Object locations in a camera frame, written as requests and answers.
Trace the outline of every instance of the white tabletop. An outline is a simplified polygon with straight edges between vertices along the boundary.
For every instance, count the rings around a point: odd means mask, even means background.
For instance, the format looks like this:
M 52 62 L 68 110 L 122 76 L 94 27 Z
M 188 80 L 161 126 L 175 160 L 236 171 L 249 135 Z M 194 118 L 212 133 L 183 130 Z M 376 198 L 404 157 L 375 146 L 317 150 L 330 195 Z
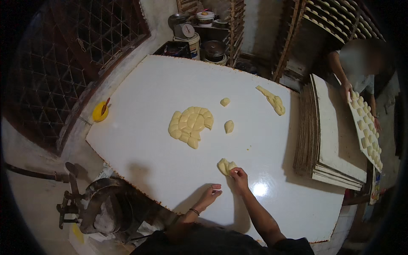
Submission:
M 261 85 L 286 108 L 278 116 Z M 231 99 L 227 107 L 220 104 Z M 126 181 L 151 199 L 185 213 L 206 184 L 219 183 L 223 194 L 201 221 L 227 226 L 261 240 L 232 179 L 217 169 L 221 158 L 248 173 L 250 189 L 288 238 L 329 240 L 344 189 L 297 176 L 292 164 L 298 132 L 299 96 L 272 81 L 206 62 L 148 55 L 111 96 L 106 120 L 86 137 L 92 148 Z M 173 139 L 167 128 L 175 111 L 208 108 L 213 129 L 201 132 L 198 149 Z M 228 135 L 224 123 L 233 120 Z

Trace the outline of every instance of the wooden rack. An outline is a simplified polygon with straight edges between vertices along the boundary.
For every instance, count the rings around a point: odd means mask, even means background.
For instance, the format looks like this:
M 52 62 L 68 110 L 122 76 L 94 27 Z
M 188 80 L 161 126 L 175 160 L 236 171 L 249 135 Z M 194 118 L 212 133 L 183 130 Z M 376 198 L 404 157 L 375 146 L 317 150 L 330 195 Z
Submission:
M 177 0 L 177 7 L 179 12 L 188 11 L 196 13 L 198 0 Z M 229 28 L 228 36 L 224 40 L 226 44 L 227 66 L 235 67 L 238 57 L 241 53 L 241 46 L 244 36 L 244 0 L 231 0 L 231 7 L 228 9 L 230 14 L 227 16 Z
M 274 82 L 282 77 L 303 19 L 330 33 L 339 45 L 357 38 L 384 40 L 369 16 L 352 0 L 284 0 L 271 60 Z

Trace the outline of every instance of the white bucket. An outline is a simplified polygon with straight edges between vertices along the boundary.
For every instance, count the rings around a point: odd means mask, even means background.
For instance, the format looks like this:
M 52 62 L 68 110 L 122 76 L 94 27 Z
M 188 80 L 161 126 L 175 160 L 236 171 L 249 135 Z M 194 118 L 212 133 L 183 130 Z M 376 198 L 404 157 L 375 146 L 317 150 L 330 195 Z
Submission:
M 215 14 L 211 11 L 202 11 L 196 14 L 199 27 L 212 27 Z
M 209 61 L 206 58 L 204 58 L 204 61 L 209 62 L 209 63 L 213 63 L 213 64 L 217 64 L 217 65 L 220 65 L 220 66 L 225 66 L 227 64 L 227 56 L 224 54 L 224 57 L 222 58 L 222 60 L 218 61 L 218 62 Z
M 188 42 L 190 44 L 191 58 L 195 60 L 200 60 L 200 36 L 197 32 L 190 39 L 181 39 L 178 37 L 173 37 L 173 41 L 177 42 Z

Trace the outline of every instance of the bracelet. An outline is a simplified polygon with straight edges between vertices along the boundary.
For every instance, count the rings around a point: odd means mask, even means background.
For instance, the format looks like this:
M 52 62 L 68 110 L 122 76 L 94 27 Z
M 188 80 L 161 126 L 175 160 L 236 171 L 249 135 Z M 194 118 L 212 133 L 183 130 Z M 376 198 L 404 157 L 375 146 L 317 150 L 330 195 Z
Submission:
M 190 208 L 189 210 L 192 210 L 192 211 L 195 212 L 198 216 L 200 216 L 200 214 L 198 213 L 197 210 L 195 210 L 195 209 L 193 209 L 193 208 Z

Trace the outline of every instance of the window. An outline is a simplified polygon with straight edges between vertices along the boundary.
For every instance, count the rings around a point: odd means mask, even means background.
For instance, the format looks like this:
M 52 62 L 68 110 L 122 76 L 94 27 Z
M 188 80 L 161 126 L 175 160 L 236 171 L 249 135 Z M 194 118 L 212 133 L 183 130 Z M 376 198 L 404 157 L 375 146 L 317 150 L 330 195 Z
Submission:
M 149 36 L 138 0 L 45 2 L 18 45 L 4 116 L 28 139 L 60 155 L 93 92 Z

